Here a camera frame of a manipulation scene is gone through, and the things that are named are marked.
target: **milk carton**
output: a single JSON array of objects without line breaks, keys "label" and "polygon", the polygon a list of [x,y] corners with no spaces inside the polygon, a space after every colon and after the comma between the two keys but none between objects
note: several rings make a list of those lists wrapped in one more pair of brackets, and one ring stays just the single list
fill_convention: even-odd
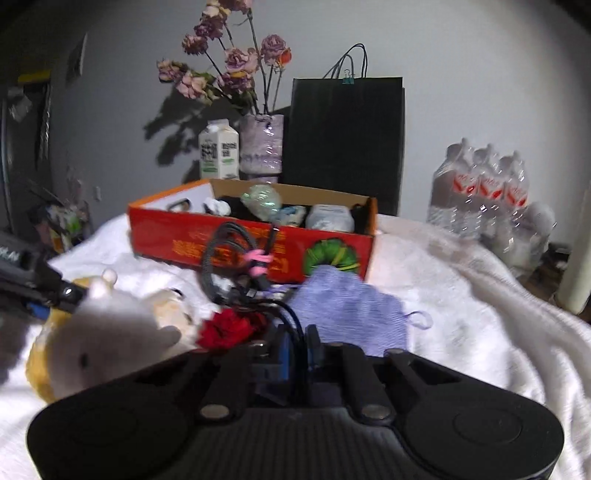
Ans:
[{"label": "milk carton", "polygon": [[238,179],[238,132],[227,119],[212,120],[199,134],[202,179]]}]

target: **purple cloth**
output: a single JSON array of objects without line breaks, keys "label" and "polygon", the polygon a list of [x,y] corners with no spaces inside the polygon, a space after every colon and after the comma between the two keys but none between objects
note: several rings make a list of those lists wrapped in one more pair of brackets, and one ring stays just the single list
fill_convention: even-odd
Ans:
[{"label": "purple cloth", "polygon": [[323,342],[360,346],[366,355],[407,347],[407,323],[396,297],[381,293],[354,273],[320,265],[289,305],[303,328],[315,323]]}]

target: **white cylinder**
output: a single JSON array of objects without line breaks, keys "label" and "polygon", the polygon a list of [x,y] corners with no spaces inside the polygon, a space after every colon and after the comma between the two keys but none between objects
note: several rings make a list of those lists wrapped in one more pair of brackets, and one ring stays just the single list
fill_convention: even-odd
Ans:
[{"label": "white cylinder", "polygon": [[591,295],[591,184],[583,198],[583,208],[573,251],[558,287],[559,306],[575,315],[583,311]]}]

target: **plush toy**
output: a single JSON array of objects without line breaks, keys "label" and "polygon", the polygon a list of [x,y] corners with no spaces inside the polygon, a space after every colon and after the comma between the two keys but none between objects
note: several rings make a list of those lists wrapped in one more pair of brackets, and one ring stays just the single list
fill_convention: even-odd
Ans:
[{"label": "plush toy", "polygon": [[[102,277],[75,281],[88,287],[76,311],[51,311],[27,362],[27,379],[46,402],[145,368],[172,356],[181,345],[181,332],[170,323],[190,319],[171,306],[170,295],[176,293],[140,300],[115,290],[116,278],[107,270]],[[168,325],[159,324],[155,311],[167,316]],[[171,313],[174,321],[168,322]]]}]

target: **gray wall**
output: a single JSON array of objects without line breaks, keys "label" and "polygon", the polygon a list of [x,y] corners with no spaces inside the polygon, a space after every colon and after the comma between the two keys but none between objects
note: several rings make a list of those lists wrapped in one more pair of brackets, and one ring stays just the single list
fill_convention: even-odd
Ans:
[{"label": "gray wall", "polygon": [[[75,166],[89,187],[101,188],[102,202],[90,199],[101,223],[129,201],[179,184],[196,158],[190,139],[200,123],[183,123],[194,104],[173,96],[158,117],[170,88],[159,84],[155,61],[206,68],[207,59],[189,59],[180,47],[204,2],[74,4],[62,10],[48,47],[61,53],[53,76],[54,185],[64,194],[66,164]],[[425,219],[433,171],[450,143],[468,137],[505,154],[521,150],[531,198],[556,210],[555,238],[572,239],[591,180],[591,37],[548,0],[255,0],[255,25],[259,39],[279,33],[294,53],[279,106],[289,104],[293,77],[322,76],[358,41],[367,46],[370,76],[404,77],[402,216]],[[238,43],[248,42],[246,25],[233,30]],[[66,87],[64,60],[85,31],[84,75]],[[218,46],[212,52],[221,60]],[[179,145],[187,151],[171,155]]]}]

